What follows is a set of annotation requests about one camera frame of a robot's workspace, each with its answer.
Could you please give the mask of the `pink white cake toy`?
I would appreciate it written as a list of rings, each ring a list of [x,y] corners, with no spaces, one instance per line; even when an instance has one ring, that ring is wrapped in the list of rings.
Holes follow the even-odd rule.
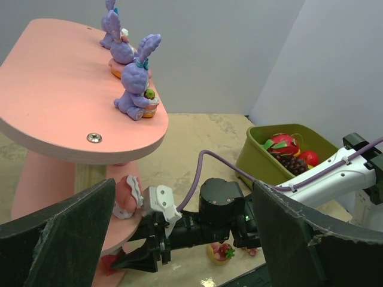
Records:
[[[118,219],[131,218],[143,204],[138,178],[127,175],[115,185],[113,215]]]

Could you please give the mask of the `red white cake toy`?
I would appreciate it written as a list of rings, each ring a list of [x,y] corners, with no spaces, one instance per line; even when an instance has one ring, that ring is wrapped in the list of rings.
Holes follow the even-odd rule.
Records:
[[[101,264],[102,264],[102,268],[104,270],[104,273],[106,275],[111,275],[111,274],[115,273],[116,270],[111,268],[111,264],[114,261],[121,258],[125,254],[126,253],[124,252],[124,250],[122,248],[120,248],[119,250],[116,250],[116,251],[112,252],[111,254],[102,256],[101,257]]]

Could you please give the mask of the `purple bunny figure toy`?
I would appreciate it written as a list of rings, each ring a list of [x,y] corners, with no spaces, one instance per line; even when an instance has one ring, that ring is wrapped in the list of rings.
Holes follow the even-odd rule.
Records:
[[[113,36],[111,34],[111,28],[110,28],[110,20],[108,18],[108,15],[110,14],[110,11],[113,11],[116,14],[118,14],[118,8],[115,7],[115,2],[116,0],[105,1],[105,6],[108,12],[106,13],[106,15],[104,15],[101,18],[101,28],[105,32],[105,35],[99,41],[99,43],[103,48],[106,48],[107,50],[111,48],[111,43],[113,41]]]

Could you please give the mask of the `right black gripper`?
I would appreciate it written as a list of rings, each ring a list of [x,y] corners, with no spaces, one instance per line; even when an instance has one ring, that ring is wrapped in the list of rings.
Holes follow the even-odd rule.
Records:
[[[123,255],[111,264],[113,270],[132,269],[155,273],[157,263],[171,261],[171,252],[177,249],[191,248],[206,244],[209,239],[209,226],[202,221],[197,212],[182,212],[171,235],[167,238],[165,228],[169,224],[158,212],[141,219],[131,241],[144,239],[144,244],[134,251]]]

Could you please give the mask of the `pink round cake toy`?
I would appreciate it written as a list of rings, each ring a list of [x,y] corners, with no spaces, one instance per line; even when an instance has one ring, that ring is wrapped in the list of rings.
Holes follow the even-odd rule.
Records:
[[[206,252],[211,262],[217,266],[226,265],[235,256],[235,250],[228,243],[210,243],[206,246]]]

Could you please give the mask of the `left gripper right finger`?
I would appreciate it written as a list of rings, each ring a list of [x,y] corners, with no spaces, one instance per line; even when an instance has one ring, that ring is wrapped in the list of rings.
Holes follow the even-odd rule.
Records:
[[[325,215],[263,182],[254,217],[273,286],[382,286],[382,233]]]

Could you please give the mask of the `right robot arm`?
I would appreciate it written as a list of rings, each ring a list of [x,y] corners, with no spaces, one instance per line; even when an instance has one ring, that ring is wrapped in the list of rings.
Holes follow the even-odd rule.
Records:
[[[376,143],[344,138],[344,146],[325,162],[308,168],[297,158],[276,153],[285,167],[294,166],[296,176],[275,189],[303,204],[321,204],[350,188],[376,187],[382,171],[382,152]],[[135,177],[116,185],[141,208],[141,221],[132,240],[144,244],[130,252],[103,257],[110,270],[134,269],[155,273],[157,262],[166,264],[171,251],[208,245],[215,261],[222,263],[234,255],[234,248],[256,249],[260,238],[253,211],[253,200],[243,195],[236,182],[211,178],[199,183],[202,164],[197,164],[192,186],[179,206],[172,190],[164,185],[141,191]]]

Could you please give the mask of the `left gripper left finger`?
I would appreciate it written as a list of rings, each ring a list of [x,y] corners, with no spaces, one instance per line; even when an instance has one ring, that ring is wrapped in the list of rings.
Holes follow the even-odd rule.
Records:
[[[115,200],[107,179],[1,225],[1,286],[91,286]]]

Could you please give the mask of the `purple bunny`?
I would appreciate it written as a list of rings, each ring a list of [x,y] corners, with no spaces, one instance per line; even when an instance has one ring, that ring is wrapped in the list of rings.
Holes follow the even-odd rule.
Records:
[[[142,51],[144,45],[140,44],[138,50],[134,49],[128,39],[128,30],[121,28],[118,14],[110,11],[108,18],[113,36],[110,48],[112,59],[108,62],[108,65],[111,68],[111,73],[120,79],[125,66],[132,62],[135,63],[138,57],[137,54]]]

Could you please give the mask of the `strawberry cake toy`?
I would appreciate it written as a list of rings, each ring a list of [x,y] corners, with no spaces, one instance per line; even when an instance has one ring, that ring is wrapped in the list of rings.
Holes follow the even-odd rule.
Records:
[[[242,249],[252,257],[256,256],[258,252],[261,250],[261,248],[242,248]]]

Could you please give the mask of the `small purple bunny cupcake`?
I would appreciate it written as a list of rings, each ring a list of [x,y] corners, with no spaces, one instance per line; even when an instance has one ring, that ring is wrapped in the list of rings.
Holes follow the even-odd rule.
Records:
[[[124,93],[113,101],[114,106],[131,119],[140,120],[149,106],[157,107],[159,100],[148,99],[144,96],[149,83],[149,61],[152,52],[159,46],[162,38],[159,33],[149,34],[141,40],[137,56],[127,64],[121,72],[121,84]]]

